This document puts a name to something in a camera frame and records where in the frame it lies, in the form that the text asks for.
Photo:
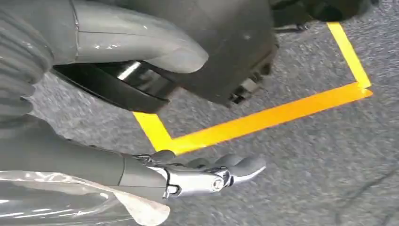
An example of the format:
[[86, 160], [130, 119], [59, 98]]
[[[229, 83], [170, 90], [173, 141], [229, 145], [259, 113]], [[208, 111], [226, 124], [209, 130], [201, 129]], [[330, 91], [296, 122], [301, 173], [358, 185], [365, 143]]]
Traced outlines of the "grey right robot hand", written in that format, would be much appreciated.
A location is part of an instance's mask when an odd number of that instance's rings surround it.
[[34, 84], [54, 65], [144, 60], [173, 72], [200, 69], [206, 53], [174, 24], [85, 0], [0, 3], [0, 168], [63, 173], [150, 200], [212, 194], [256, 177], [266, 163], [228, 154], [215, 163], [163, 164], [172, 151], [124, 154], [59, 136], [32, 116]]

